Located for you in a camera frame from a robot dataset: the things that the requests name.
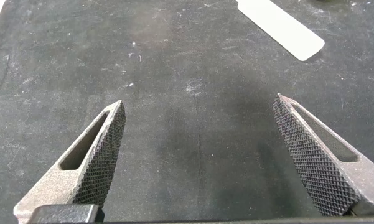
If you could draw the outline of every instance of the textured metal surface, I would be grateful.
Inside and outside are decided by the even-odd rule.
[[[323,215],[343,215],[358,202],[360,195],[279,96],[275,99],[273,113],[314,205]]]
[[[115,172],[120,149],[119,136],[123,135],[125,122],[124,110],[118,108],[111,124],[106,127],[92,152],[72,203],[94,203],[103,206]]]
[[[29,223],[93,223],[104,216],[98,205],[43,205],[34,210]]]
[[[107,106],[14,207],[19,223],[42,205],[103,206],[126,122],[121,101]]]

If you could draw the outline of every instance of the black fabric surface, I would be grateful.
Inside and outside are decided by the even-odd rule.
[[[234,0],[8,0],[0,223],[116,100],[107,221],[319,216],[271,105],[294,98],[374,161],[374,1],[275,3],[325,40],[319,54],[298,61]]]

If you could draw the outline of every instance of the diamond knurl pattern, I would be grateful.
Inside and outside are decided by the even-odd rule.
[[[119,105],[109,128],[101,135],[92,152],[72,203],[103,206],[115,172],[125,120],[123,105]]]
[[[360,196],[305,127],[277,97],[273,114],[297,172],[314,205],[326,216],[343,215]]]

